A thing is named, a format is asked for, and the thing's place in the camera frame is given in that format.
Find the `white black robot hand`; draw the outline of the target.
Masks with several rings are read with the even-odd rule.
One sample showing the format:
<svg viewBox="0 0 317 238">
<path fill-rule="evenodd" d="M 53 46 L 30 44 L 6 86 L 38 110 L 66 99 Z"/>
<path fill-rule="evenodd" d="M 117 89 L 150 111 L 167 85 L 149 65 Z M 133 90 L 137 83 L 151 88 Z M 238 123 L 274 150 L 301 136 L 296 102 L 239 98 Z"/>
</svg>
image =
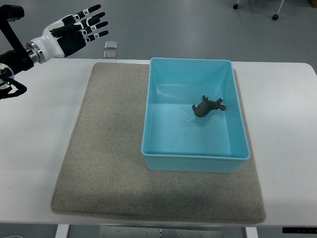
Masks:
<svg viewBox="0 0 317 238">
<path fill-rule="evenodd" d="M 45 63 L 52 58 L 66 58 L 84 48 L 89 42 L 108 34 L 98 30 L 108 25 L 101 21 L 104 12 L 92 15 L 101 8 L 100 4 L 67 15 L 48 25 L 40 37 L 26 45 L 26 52 L 34 63 Z"/>
</svg>

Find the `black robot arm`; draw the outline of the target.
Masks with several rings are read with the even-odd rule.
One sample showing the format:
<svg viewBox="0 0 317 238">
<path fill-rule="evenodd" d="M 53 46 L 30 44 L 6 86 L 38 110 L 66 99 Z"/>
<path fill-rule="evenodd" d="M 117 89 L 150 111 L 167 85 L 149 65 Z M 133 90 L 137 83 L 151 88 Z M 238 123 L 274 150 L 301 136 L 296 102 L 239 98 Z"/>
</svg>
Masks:
<svg viewBox="0 0 317 238">
<path fill-rule="evenodd" d="M 0 56 L 0 98 L 14 98 L 27 92 L 27 87 L 14 79 L 21 71 L 27 71 L 34 62 L 17 38 L 9 22 L 24 17 L 24 9 L 18 5 L 0 7 L 0 30 L 12 46 L 12 50 Z"/>
</svg>

